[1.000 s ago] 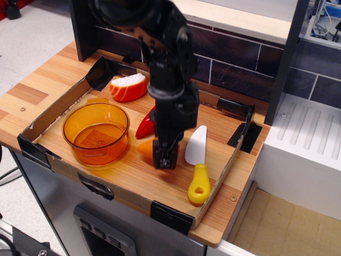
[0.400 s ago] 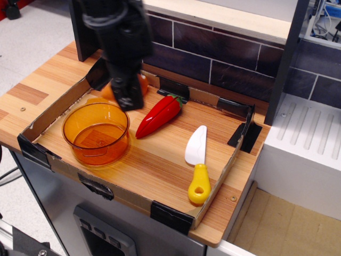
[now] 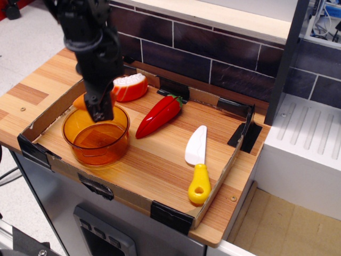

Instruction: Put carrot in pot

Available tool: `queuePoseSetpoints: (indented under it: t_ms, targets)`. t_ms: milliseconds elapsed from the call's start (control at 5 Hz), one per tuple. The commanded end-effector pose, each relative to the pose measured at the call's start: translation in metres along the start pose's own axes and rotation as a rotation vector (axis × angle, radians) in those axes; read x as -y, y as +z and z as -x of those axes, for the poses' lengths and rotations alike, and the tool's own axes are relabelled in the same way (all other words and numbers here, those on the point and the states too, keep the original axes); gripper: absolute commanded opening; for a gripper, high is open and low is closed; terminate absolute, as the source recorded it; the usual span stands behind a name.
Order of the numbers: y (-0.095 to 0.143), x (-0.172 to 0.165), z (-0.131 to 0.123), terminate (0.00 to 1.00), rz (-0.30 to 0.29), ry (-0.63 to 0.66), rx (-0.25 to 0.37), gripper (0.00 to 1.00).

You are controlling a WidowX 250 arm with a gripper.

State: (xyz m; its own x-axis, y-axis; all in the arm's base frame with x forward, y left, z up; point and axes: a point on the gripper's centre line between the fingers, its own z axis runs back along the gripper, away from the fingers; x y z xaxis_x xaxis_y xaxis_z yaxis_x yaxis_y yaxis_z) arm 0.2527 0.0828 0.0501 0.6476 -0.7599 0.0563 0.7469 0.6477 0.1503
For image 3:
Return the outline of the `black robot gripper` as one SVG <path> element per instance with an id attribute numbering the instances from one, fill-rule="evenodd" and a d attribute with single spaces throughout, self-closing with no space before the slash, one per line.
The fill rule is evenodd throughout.
<path id="1" fill-rule="evenodd" d="M 114 119 L 113 80 L 123 74 L 120 41 L 107 24 L 108 1 L 44 1 L 64 33 L 65 47 L 73 51 L 83 76 L 86 110 L 94 122 Z"/>

